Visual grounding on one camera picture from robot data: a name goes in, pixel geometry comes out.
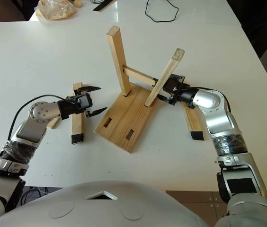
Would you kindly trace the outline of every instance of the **black wrapping tape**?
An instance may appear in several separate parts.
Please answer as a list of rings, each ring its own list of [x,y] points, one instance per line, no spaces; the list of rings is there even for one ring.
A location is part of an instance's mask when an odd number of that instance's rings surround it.
[[[15,141],[7,141],[1,150],[0,158],[28,164],[35,153],[35,148]]]
[[[239,134],[213,138],[213,143],[219,156],[247,152],[245,141],[242,135]]]

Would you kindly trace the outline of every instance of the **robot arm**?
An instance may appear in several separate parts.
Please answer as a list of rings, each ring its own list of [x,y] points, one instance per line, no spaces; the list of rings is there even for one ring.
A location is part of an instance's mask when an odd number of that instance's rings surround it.
[[[98,87],[87,87],[96,90]],[[14,209],[22,194],[25,181],[20,177],[26,174],[29,161],[40,145],[47,124],[55,117],[62,120],[71,114],[85,113],[86,117],[99,114],[105,108],[90,113],[90,95],[76,91],[76,95],[58,102],[38,102],[29,109],[28,119],[21,123],[14,135],[0,152],[0,216]]]
[[[221,172],[217,174],[219,191],[224,202],[238,193],[257,193],[267,196],[266,187],[254,159],[233,115],[228,110],[225,96],[215,90],[203,90],[183,83],[184,78],[173,75],[163,89],[178,102],[198,107],[217,151]]]

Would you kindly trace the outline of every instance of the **tiled floor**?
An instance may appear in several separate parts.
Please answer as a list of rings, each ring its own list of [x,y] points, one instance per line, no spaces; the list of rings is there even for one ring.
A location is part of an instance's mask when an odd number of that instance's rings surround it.
[[[47,193],[52,193],[59,189],[60,188],[24,187],[22,201],[23,203],[28,203],[38,199],[40,195],[44,196]],[[222,201],[218,192],[166,191],[166,193],[200,216],[209,226],[214,226],[217,220],[226,215],[227,205]]]

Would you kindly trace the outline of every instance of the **rectangular opening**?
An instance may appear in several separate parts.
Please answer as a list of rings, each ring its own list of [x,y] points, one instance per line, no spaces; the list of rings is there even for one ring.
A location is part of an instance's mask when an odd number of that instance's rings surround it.
[[[134,130],[130,129],[129,133],[128,133],[127,136],[126,136],[126,139],[127,139],[127,140],[130,140],[130,138],[131,138],[131,136],[133,135],[133,133],[134,133]]]
[[[105,128],[107,128],[108,125],[109,125],[109,123],[111,122],[111,120],[112,120],[112,119],[109,117],[109,118],[105,121],[105,123],[104,123],[103,126],[104,126]]]
[[[106,191],[97,192],[84,198],[85,200],[117,200],[118,198]]]

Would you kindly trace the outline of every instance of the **plastic bag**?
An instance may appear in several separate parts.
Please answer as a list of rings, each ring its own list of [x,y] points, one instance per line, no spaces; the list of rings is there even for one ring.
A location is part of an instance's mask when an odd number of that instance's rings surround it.
[[[37,16],[41,14],[48,20],[67,18],[76,12],[68,0],[40,0],[35,10]]]

